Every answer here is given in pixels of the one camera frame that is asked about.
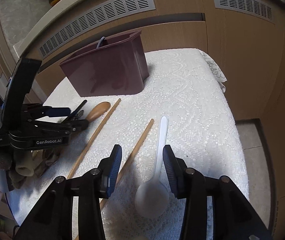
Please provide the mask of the wooden chopstick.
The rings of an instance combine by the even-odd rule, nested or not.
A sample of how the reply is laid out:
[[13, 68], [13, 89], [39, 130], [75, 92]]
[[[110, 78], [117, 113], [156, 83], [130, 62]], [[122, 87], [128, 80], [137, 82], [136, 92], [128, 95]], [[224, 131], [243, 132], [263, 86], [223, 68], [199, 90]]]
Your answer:
[[[131, 149], [132, 143], [129, 142], [130, 146], [128, 147], [125, 146], [125, 150], [123, 151], [123, 158], [121, 161], [121, 169], [118, 174], [116, 185], [119, 183], [119, 181], [121, 180], [125, 172], [129, 169], [139, 149], [143, 145], [143, 142], [145, 141], [153, 124], [154, 124], [153, 118], [147, 118], [147, 119], [143, 118], [142, 120], [138, 120], [138, 121], [128, 121], [128, 120], [126, 121], [126, 120], [120, 120], [120, 119], [117, 119], [115, 121], [104, 121], [103, 120], [99, 124], [95, 132], [93, 133], [93, 135], [99, 135], [100, 131], [104, 129], [102, 125], [105, 125], [107, 127], [105, 128], [105, 130], [108, 130], [110, 134], [112, 134], [113, 132], [116, 132], [116, 135], [117, 136], [119, 135], [121, 138], [125, 137], [126, 134], [129, 134], [130, 136], [133, 135], [134, 139], [137, 139], [138, 138], [137, 134], [140, 135], [139, 140], [134, 145], [130, 153], [128, 153], [128, 151], [125, 151], [125, 150]], [[127, 132], [128, 126], [130, 127], [137, 126], [138, 131], [137, 132]]]
[[102, 130], [102, 128], [104, 127], [104, 125], [106, 124], [106, 122], [108, 121], [108, 119], [111, 117], [111, 115], [113, 114], [113, 112], [115, 111], [115, 109], [118, 107], [119, 103], [121, 102], [121, 98], [118, 98], [118, 100], [116, 101], [116, 103], [113, 105], [113, 107], [110, 109], [110, 111], [106, 114], [106, 116], [104, 117], [104, 119], [102, 120], [102, 122], [99, 124], [99, 126], [97, 127], [97, 129], [95, 130], [95, 132], [93, 133], [93, 135], [91, 136], [91, 138], [89, 139], [89, 142], [87, 143], [87, 145], [85, 146], [85, 148], [83, 149], [83, 151], [81, 152], [81, 154], [79, 155], [77, 161], [75, 162], [75, 164], [73, 165], [72, 169], [70, 170], [67, 179], [71, 179], [73, 178], [75, 172], [77, 171], [79, 165], [81, 164], [81, 162], [83, 161], [86, 153], [88, 152], [88, 150], [91, 148], [94, 140], [97, 138], [97, 136], [99, 135], [100, 131]]

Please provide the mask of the white plastic spoon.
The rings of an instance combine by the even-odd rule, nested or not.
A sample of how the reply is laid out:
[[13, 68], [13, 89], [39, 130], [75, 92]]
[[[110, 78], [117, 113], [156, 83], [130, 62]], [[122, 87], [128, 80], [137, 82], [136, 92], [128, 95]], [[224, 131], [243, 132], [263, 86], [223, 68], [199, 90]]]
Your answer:
[[166, 186], [160, 181], [162, 167], [162, 151], [166, 143], [168, 118], [162, 116], [159, 124], [157, 154], [153, 177], [137, 189], [134, 204], [136, 211], [142, 217], [155, 219], [161, 216], [167, 208], [169, 194]]

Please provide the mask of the brown wooden spoon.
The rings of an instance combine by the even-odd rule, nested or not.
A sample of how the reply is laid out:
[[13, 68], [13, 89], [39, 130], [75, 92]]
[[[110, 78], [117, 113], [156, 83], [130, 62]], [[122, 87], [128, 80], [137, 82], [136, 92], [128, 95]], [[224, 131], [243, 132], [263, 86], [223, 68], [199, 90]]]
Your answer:
[[86, 120], [88, 122], [93, 122], [94, 120], [97, 120], [100, 116], [102, 116], [106, 111], [108, 111], [111, 107], [111, 104], [109, 102], [101, 102], [98, 105], [96, 105], [87, 115]]

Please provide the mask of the black shovel-shaped fork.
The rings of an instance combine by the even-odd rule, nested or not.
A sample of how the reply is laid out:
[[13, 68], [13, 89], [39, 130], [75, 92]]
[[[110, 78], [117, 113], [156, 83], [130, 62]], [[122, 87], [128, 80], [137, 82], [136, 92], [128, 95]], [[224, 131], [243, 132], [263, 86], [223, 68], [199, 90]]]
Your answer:
[[82, 103], [78, 105], [78, 107], [70, 113], [62, 122], [61, 124], [66, 124], [70, 121], [78, 120], [83, 115], [83, 106], [87, 103], [87, 100], [83, 100]]

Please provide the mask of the maroon plastic utensil bin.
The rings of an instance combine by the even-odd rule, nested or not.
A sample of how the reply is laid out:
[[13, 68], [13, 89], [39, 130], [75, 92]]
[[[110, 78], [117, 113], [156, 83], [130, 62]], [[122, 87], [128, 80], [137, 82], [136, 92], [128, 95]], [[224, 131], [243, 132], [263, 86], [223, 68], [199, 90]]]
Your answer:
[[93, 42], [60, 63], [64, 74], [81, 97], [132, 95], [144, 89], [149, 77], [142, 31], [105, 37], [108, 44]]

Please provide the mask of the white lace tablecloth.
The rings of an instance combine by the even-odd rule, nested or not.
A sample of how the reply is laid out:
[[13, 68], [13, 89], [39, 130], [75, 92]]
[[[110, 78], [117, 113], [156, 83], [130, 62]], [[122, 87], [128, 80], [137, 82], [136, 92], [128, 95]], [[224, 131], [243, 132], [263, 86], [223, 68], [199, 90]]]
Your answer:
[[15, 239], [49, 239], [48, 226], [33, 230], [29, 212], [58, 176], [68, 176], [81, 152], [85, 157], [75, 172], [84, 175], [120, 145], [124, 164], [149, 128], [138, 153], [104, 205], [101, 217], [106, 239], [179, 239], [185, 200], [169, 196], [162, 215], [148, 219], [138, 214], [134, 200], [138, 187], [154, 173], [159, 126], [168, 121], [166, 142], [187, 166], [204, 176], [228, 176], [248, 196], [244, 154], [233, 114], [222, 91], [224, 76], [214, 61], [198, 49], [153, 51], [145, 55], [149, 77], [134, 95], [96, 96], [84, 107], [89, 113], [98, 103], [116, 106], [101, 132], [88, 146], [99, 122], [77, 134], [42, 177], [30, 177], [7, 198], [19, 227]]

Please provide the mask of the long grey vent grille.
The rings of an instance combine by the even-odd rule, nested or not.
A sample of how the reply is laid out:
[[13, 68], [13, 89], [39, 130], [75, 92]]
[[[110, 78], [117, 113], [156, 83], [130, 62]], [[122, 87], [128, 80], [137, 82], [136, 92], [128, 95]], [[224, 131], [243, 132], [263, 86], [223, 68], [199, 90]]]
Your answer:
[[38, 49], [45, 59], [72, 39], [108, 22], [155, 9], [154, 0], [108, 0], [80, 14], [55, 31]]

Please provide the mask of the short grey vent grille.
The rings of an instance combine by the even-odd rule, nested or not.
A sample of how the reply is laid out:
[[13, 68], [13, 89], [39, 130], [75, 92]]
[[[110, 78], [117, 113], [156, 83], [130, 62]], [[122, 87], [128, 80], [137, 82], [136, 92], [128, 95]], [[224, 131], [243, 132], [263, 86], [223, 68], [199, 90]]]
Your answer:
[[214, 0], [215, 8], [241, 12], [274, 22], [273, 9], [261, 0]]

